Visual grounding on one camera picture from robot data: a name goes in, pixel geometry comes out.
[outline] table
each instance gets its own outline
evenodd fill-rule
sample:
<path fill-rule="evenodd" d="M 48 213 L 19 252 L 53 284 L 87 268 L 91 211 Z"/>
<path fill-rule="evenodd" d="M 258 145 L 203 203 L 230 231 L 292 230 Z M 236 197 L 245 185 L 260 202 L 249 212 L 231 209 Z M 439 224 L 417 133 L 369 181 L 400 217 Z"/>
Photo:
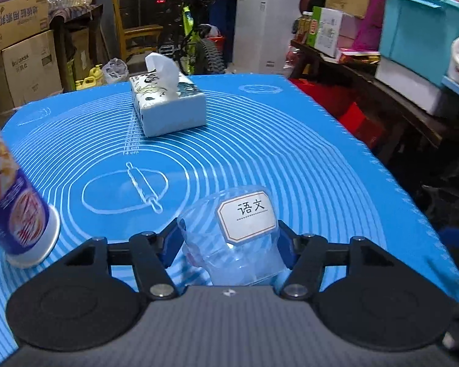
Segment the table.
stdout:
<path fill-rule="evenodd" d="M 459 272 L 423 214 L 321 106 L 280 76 L 193 80 L 207 95 L 202 128 L 145 138 L 128 83 L 30 103 L 6 124 L 5 141 L 62 227 L 36 268 L 14 269 L 0 250 L 0 361 L 16 348 L 3 311 L 21 283 L 92 236 L 157 232 L 197 199 L 236 185 L 266 186 L 295 232 L 342 243 L 368 237 L 459 300 Z M 162 208 L 141 203 L 128 173 L 136 168 Z M 168 272 L 178 286 L 209 283 L 181 254 Z M 113 275 L 136 287 L 127 267 Z M 327 268 L 323 285 L 344 275 L 345 267 Z"/>
<path fill-rule="evenodd" d="M 295 48 L 299 48 L 304 55 L 301 61 L 296 65 L 291 75 L 292 78 L 298 78 L 307 63 L 312 63 L 312 65 L 326 65 L 350 79 L 355 89 L 363 95 L 372 98 L 383 109 L 393 109 L 398 112 L 404 120 L 410 123 L 434 147 L 438 148 L 448 139 L 459 141 L 459 123 L 448 122 L 444 119 L 429 115 L 409 99 L 379 80 L 376 80 L 371 73 L 357 70 L 347 65 L 326 62 L 314 48 L 296 41 L 291 41 L 291 44 Z"/>

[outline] bicycle tire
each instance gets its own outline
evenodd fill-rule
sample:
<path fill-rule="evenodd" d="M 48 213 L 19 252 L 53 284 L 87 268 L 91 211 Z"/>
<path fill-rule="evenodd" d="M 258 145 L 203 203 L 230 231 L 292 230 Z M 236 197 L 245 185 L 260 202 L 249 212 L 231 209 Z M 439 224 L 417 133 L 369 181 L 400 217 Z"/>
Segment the bicycle tire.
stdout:
<path fill-rule="evenodd" d="M 225 63 L 214 41 L 200 39 L 196 43 L 194 74 L 224 74 Z"/>

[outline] wooden chair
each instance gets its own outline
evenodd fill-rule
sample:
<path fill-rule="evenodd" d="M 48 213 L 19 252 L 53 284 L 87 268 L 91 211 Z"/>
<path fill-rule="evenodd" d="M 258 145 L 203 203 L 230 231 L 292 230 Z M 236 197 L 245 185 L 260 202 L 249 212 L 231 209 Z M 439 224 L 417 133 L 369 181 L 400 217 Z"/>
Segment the wooden chair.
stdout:
<path fill-rule="evenodd" d="M 119 47 L 121 51 L 121 59 L 127 62 L 128 57 L 131 55 L 142 54 L 146 51 L 155 51 L 154 47 L 132 47 L 127 48 L 126 41 L 134 39 L 135 37 L 143 37 L 146 35 L 154 35 L 157 40 L 162 32 L 163 27 L 159 25 L 146 25 L 140 27 L 133 27 L 131 29 L 124 29 L 122 26 L 121 12 L 119 9 L 118 0 L 112 0 L 114 5 L 115 26 L 118 33 Z"/>

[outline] metal screw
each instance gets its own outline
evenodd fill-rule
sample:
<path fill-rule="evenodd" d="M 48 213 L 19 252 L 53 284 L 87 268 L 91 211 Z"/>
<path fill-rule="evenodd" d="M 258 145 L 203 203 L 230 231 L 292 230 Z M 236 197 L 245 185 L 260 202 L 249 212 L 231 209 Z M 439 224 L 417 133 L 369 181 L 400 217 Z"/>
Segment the metal screw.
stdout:
<path fill-rule="evenodd" d="M 284 293 L 294 298 L 304 296 L 308 293 L 308 289 L 301 284 L 289 284 L 284 287 Z"/>
<path fill-rule="evenodd" d="M 230 289 L 227 289 L 226 291 L 223 291 L 223 295 L 232 297 L 233 295 L 236 295 L 236 291 L 230 288 Z"/>
<path fill-rule="evenodd" d="M 170 284 L 155 284 L 150 288 L 150 293 L 160 298 L 172 295 L 173 292 L 174 288 Z"/>

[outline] white refrigerator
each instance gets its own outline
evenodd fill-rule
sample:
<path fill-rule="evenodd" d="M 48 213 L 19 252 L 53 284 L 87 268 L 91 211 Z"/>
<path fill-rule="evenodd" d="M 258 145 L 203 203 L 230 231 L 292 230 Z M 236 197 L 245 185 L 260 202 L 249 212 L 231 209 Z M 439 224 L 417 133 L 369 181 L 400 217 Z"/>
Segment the white refrigerator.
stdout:
<path fill-rule="evenodd" d="M 238 0 L 233 64 L 236 73 L 282 74 L 299 0 Z"/>

